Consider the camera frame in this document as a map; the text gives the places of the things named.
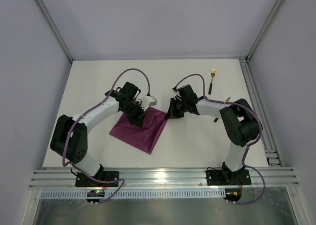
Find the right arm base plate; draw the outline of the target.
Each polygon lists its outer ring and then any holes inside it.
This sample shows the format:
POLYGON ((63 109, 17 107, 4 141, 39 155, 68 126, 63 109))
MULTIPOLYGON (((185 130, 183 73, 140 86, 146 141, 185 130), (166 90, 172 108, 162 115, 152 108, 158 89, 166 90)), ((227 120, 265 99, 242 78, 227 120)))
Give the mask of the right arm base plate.
POLYGON ((208 186, 248 186, 252 184, 249 171, 245 168, 235 172, 228 169, 207 168, 205 174, 208 186))

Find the purple satin napkin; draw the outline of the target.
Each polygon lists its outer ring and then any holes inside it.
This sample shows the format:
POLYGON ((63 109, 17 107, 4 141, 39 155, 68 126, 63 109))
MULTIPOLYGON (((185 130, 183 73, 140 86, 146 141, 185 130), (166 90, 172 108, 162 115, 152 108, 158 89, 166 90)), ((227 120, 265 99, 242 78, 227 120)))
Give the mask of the purple satin napkin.
POLYGON ((127 115, 122 114, 109 134, 147 154, 152 154, 167 123, 165 115, 165 112, 149 108, 143 126, 136 127, 128 121, 127 115))

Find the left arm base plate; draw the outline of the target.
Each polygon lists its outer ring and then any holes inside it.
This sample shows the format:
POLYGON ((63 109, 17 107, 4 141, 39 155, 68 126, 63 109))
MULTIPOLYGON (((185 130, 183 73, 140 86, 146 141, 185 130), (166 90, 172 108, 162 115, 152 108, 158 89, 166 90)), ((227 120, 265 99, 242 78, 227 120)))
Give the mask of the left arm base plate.
POLYGON ((109 181, 116 181, 119 179, 119 171, 104 171, 104 168, 98 170, 98 172, 93 177, 96 180, 103 181, 103 183, 96 182, 90 179, 84 173, 78 172, 76 177, 75 187, 85 188, 85 187, 114 187, 119 186, 118 182, 106 183, 109 181))

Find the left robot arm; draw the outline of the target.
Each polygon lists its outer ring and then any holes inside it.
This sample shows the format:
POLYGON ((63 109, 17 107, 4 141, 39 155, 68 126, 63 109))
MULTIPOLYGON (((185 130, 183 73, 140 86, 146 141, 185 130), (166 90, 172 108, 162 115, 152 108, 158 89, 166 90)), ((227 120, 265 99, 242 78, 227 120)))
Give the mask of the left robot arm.
POLYGON ((69 163, 80 170, 84 177, 96 183, 104 182, 104 167, 88 154, 88 133, 106 118, 122 112, 129 123, 142 127, 146 114, 145 108, 137 103, 141 90, 134 84, 126 82, 122 88, 110 90, 105 99, 83 113, 58 118, 50 148, 62 156, 62 163, 69 163))

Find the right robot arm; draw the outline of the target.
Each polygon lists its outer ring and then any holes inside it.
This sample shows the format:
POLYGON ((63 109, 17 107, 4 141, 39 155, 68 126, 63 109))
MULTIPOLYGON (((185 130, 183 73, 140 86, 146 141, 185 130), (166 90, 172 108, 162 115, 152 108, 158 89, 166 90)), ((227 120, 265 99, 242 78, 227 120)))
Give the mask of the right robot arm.
POLYGON ((231 141, 227 158, 222 163, 222 178, 226 184, 240 181, 245 171, 245 158, 250 146, 262 135, 262 124, 245 99, 221 102, 199 97, 189 99, 176 96, 170 99, 165 119, 180 119, 184 113, 207 115, 222 120, 231 141))

